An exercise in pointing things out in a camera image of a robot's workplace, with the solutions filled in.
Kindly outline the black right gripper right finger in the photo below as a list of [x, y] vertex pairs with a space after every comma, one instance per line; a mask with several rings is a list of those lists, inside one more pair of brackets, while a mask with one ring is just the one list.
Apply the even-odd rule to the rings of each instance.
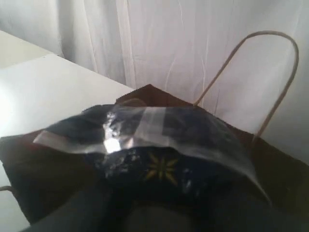
[[232, 191], [195, 211], [137, 206], [125, 219], [127, 232], [307, 232], [308, 221], [285, 214], [254, 197]]

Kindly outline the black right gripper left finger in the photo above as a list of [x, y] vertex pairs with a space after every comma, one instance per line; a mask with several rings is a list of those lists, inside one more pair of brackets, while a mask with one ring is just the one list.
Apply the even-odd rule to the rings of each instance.
[[97, 183], [74, 194], [25, 232], [120, 232], [133, 201]]

